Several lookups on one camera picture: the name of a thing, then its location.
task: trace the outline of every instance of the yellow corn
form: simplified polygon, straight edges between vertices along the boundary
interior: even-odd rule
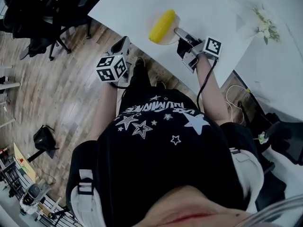
[[[155,26],[151,29],[148,38],[155,43],[160,42],[160,40],[164,37],[164,35],[168,31],[174,19],[175,19],[175,11],[172,9],[167,10],[165,13],[162,14],[160,19],[155,24]]]

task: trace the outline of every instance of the white cable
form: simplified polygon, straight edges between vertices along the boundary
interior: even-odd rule
[[[235,104],[233,104],[231,101],[229,101],[229,100],[228,100],[228,97],[227,97],[228,92],[229,92],[229,89],[231,89],[232,87],[240,87],[240,88],[244,89],[246,92],[247,92],[247,90],[246,90],[246,88],[244,88],[244,87],[242,87],[242,86],[239,86],[239,85],[231,85],[231,86],[227,89],[227,92],[226,92],[226,100],[227,100],[227,102],[226,102],[226,101],[225,101],[225,102],[228,103],[228,105],[231,107],[231,109],[232,109],[232,106],[235,106],[236,108],[238,108],[238,109],[241,110],[241,112],[242,112],[242,122],[241,122],[240,124],[242,124],[242,123],[244,122],[244,113],[243,113],[243,110],[242,110],[240,107],[238,107],[238,106],[236,106]]]

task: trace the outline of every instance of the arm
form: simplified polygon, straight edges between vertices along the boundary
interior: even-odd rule
[[[97,140],[105,128],[115,119],[116,105],[117,88],[114,88],[109,83],[104,83],[92,129],[87,140]]]
[[[211,65],[204,54],[199,54],[197,63],[197,75],[200,86],[203,85],[205,78],[211,69]],[[207,117],[215,121],[219,126],[230,122],[224,97],[219,89],[214,73],[206,83],[202,91],[203,107]]]

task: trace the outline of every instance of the black and white marker cube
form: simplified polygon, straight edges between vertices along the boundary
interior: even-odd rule
[[[96,72],[101,81],[115,82],[127,71],[126,61],[123,55],[102,57],[96,67]]]
[[[213,56],[220,57],[222,43],[211,37],[207,37],[205,40],[203,51]]]

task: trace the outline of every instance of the black bag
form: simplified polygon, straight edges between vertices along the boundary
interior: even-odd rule
[[[42,125],[42,127],[38,130],[38,132],[34,134],[34,143],[36,149],[39,150],[41,149],[46,151],[58,149],[55,148],[56,141],[53,139],[53,136],[48,128],[53,130],[51,127],[47,125]]]

